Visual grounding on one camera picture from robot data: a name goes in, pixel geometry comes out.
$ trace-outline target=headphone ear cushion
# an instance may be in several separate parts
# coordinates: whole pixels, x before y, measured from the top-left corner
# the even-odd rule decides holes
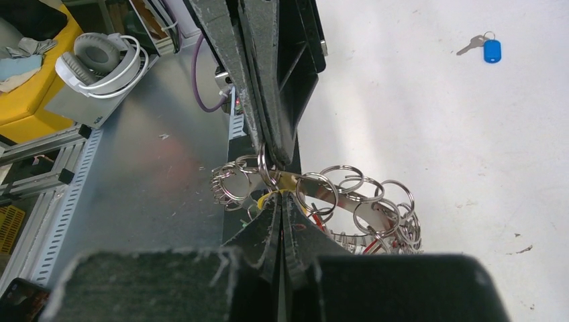
[[[61,59],[83,84],[93,85],[99,80],[74,54],[65,52],[61,55]]]
[[[75,40],[75,56],[96,73],[108,74],[121,62],[121,53],[115,45],[100,36],[83,34]]]

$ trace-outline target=headphones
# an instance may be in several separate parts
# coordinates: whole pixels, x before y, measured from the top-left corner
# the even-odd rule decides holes
[[[127,40],[132,40],[136,49]],[[83,34],[75,39],[73,52],[57,58],[55,71],[74,91],[96,99],[124,94],[140,81],[148,67],[148,53],[131,36]]]

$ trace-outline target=blue key fob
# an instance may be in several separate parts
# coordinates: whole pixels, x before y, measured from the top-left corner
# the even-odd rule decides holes
[[[490,64],[495,64],[502,59],[502,46],[498,40],[487,40],[484,42],[484,60]]]

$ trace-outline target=silver key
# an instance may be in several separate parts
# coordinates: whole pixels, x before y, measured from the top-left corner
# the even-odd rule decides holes
[[[464,47],[463,49],[459,50],[456,55],[460,56],[462,54],[465,54],[467,51],[473,49],[473,48],[478,48],[478,47],[482,47],[484,45],[484,43],[488,40],[489,38],[484,37],[482,35],[478,35],[478,36],[474,36],[472,37],[472,39],[470,40],[470,43],[468,44],[467,47]]]

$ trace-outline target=yellow crate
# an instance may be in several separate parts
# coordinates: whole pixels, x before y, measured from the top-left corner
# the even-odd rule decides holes
[[[24,216],[25,211],[14,206],[0,207],[0,254],[10,254]]]

